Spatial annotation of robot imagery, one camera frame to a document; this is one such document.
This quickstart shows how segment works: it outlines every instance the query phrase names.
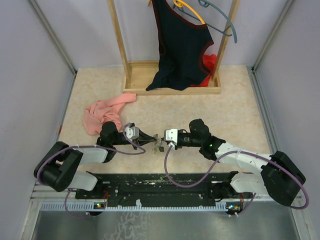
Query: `wall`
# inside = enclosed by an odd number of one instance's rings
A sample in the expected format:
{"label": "wall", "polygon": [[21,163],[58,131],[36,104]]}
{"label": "wall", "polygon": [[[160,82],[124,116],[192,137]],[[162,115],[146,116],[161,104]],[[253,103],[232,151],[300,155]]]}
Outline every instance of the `wall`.
{"label": "wall", "polygon": [[318,0],[295,1],[257,72],[281,150],[306,177],[315,227],[320,222],[319,8]]}
{"label": "wall", "polygon": [[0,1],[0,239],[18,239],[73,79],[25,0]]}
{"label": "wall", "polygon": [[[37,0],[76,68],[122,64],[106,0]],[[157,60],[158,33],[148,0],[114,0],[129,60]],[[215,9],[190,3],[208,23],[224,29],[225,20]],[[227,15],[231,0],[212,0]],[[286,0],[242,0],[235,19],[238,43],[231,38],[223,64],[252,66]],[[222,35],[211,30],[218,53]]]}

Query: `marble-patterned tabletop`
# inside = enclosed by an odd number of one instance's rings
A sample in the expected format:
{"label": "marble-patterned tabletop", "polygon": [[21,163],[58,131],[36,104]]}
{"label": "marble-patterned tabletop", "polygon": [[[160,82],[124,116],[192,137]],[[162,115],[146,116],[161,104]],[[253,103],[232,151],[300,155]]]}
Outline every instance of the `marble-patterned tabletop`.
{"label": "marble-patterned tabletop", "polygon": [[[149,135],[163,136],[166,129],[189,129],[189,122],[203,119],[210,132],[241,148],[269,153],[268,142],[256,99],[245,65],[222,65],[219,69],[221,94],[137,96],[121,113],[123,124],[135,123]],[[69,145],[94,145],[98,135],[88,135],[83,127],[84,109],[97,100],[122,93],[122,67],[80,68],[72,90],[60,141]],[[144,146],[143,155],[117,153],[109,163],[82,165],[80,171],[92,173],[164,173],[165,152]],[[118,150],[134,152],[132,146],[116,146]],[[213,163],[199,154],[195,147],[171,151],[168,170],[171,173],[203,173]],[[236,166],[217,164],[212,172],[239,170]]]}

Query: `pink cloth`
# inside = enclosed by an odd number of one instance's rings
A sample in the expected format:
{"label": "pink cloth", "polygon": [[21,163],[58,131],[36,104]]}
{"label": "pink cloth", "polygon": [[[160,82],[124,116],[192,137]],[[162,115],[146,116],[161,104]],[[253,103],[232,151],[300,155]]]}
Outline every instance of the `pink cloth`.
{"label": "pink cloth", "polygon": [[124,93],[108,100],[99,100],[86,107],[83,116],[83,126],[86,132],[89,135],[97,135],[106,122],[114,122],[118,131],[120,131],[122,124],[119,114],[126,103],[135,101],[135,93]]}

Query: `gray hanger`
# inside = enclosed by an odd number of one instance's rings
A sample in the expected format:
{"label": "gray hanger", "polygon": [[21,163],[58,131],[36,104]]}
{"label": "gray hanger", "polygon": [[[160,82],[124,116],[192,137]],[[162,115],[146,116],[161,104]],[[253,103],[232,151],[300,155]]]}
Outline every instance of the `gray hanger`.
{"label": "gray hanger", "polygon": [[[219,13],[222,14],[222,16],[224,16],[224,18],[225,18],[225,19],[227,20],[227,22],[229,23],[229,26],[228,26],[225,30],[223,30],[223,31],[220,30],[220,29],[218,29],[218,28],[216,28],[216,27],[214,27],[214,26],[212,26],[212,25],[210,25],[210,24],[208,24],[208,23],[205,23],[205,24],[207,24],[209,27],[213,28],[214,30],[218,31],[219,33],[222,33],[223,35],[226,35],[227,37],[231,37],[231,36],[233,35],[234,43],[236,44],[237,41],[238,41],[237,33],[236,33],[236,29],[235,29],[233,23],[231,22],[230,18],[229,18],[220,8],[218,8],[218,7],[217,7],[216,5],[214,5],[213,3],[211,3],[211,2],[209,2],[209,1],[207,1],[207,0],[198,0],[198,2],[199,2],[199,5],[202,6],[202,7],[204,7],[204,8],[207,8],[207,7],[209,7],[209,6],[215,8],[216,10],[218,10]],[[197,17],[191,15],[190,13],[187,13],[187,12],[184,10],[183,7],[178,7],[178,10],[179,10],[180,12],[182,12],[182,13],[184,13],[184,14],[186,14],[186,15],[194,18],[194,19],[196,19],[196,20],[199,20]],[[227,34],[227,30],[228,30],[229,28],[231,28],[232,34]]]}

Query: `wooden rack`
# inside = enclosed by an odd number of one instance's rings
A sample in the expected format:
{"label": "wooden rack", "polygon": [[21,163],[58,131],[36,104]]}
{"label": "wooden rack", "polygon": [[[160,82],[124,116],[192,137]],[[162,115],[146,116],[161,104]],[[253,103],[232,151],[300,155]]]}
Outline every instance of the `wooden rack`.
{"label": "wooden rack", "polygon": [[[219,51],[217,54],[216,63],[213,69],[213,75],[209,81],[207,87],[188,87],[183,91],[174,90],[171,88],[157,88],[154,90],[146,91],[153,79],[155,74],[158,72],[158,61],[131,61],[128,62],[126,56],[126,50],[124,42],[121,35],[121,30],[119,26],[117,11],[114,0],[107,0],[110,16],[112,19],[112,24],[118,43],[118,47],[121,54],[121,59],[124,67],[124,82],[123,82],[123,92],[124,93],[136,93],[137,95],[208,95],[208,94],[219,94],[221,92],[221,83],[219,77],[219,67],[222,58],[225,53],[225,49],[228,43],[227,36],[223,35],[220,43]],[[234,22],[237,14],[237,10],[240,4],[240,0],[232,0],[228,17],[232,22]]]}

